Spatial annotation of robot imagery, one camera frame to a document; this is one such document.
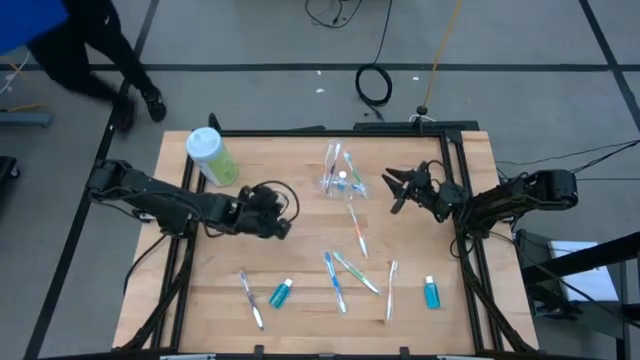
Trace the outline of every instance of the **wooden tabletop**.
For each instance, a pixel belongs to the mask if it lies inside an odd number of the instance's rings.
[[[187,136],[188,132],[165,133],[156,178],[179,186]],[[487,134],[465,132],[463,138],[474,192],[494,187],[496,168]],[[397,354],[399,347],[408,346],[412,354],[473,354],[460,265],[449,254],[454,237],[452,223],[448,220],[438,224],[431,213],[410,202],[398,215],[390,214],[393,198],[380,177],[385,167],[411,169],[422,160],[441,160],[439,141],[341,139],[370,188],[369,199],[354,202],[369,250],[369,258],[365,259],[345,203],[326,199],[318,190],[329,140],[225,139],[240,175],[230,187],[215,188],[209,184],[206,190],[236,195],[242,185],[281,180],[298,193],[300,216],[283,241],[248,235],[218,239],[198,236],[181,352],[250,353],[254,345],[261,344],[267,353]],[[431,166],[431,172],[435,178],[444,179],[439,166]],[[292,214],[294,207],[292,204],[287,214]],[[510,235],[506,225],[497,225],[494,231]],[[143,225],[136,257],[158,237],[156,225]],[[157,304],[168,243],[133,273],[115,346],[129,340]],[[484,244],[498,307],[525,341],[537,347],[513,246],[498,237],[487,239]],[[321,258],[325,250],[342,252],[382,289],[382,295],[375,296],[334,261],[347,305],[346,315],[339,315],[335,291]],[[395,306],[392,321],[385,324],[387,278],[392,260],[398,261]],[[255,293],[265,331],[258,329],[250,312],[238,275],[241,270],[247,273]],[[424,282],[428,275],[438,285],[441,309],[427,309]],[[281,309],[275,310],[268,304],[269,297],[286,278],[293,280],[291,295]],[[478,304],[485,347],[490,348],[486,314]],[[164,344],[168,344],[173,308],[167,316]]]

